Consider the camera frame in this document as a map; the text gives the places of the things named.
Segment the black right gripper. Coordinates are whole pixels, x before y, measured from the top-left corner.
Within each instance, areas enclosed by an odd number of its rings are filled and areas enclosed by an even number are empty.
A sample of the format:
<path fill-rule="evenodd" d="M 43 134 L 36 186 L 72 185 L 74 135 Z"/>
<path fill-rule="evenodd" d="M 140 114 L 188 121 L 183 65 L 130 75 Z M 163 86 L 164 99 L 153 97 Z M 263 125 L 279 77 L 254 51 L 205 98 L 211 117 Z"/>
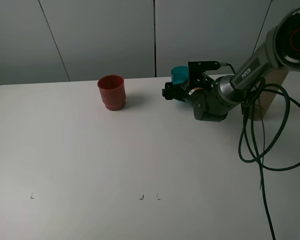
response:
<path fill-rule="evenodd" d="M 161 94 L 165 100 L 193 103 L 200 96 L 208 93 L 215 83 L 216 81 L 211 77 L 203 77 L 195 80 L 188 79 L 186 82 L 178 84 L 174 84 L 172 81 L 166 82 Z"/>

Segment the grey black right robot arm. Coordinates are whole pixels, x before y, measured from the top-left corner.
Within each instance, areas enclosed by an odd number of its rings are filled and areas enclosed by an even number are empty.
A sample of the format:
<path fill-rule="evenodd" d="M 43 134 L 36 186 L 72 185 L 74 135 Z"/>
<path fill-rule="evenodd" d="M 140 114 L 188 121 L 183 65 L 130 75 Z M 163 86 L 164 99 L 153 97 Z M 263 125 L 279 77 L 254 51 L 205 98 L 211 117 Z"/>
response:
<path fill-rule="evenodd" d="M 218 61 L 190 61 L 188 79 L 179 84 L 166 82 L 162 96 L 190 103 L 196 120 L 221 122 L 271 71 L 285 67 L 300 72 L 300 7 L 268 32 L 265 41 L 235 74 L 217 80 L 206 74 L 220 67 Z"/>

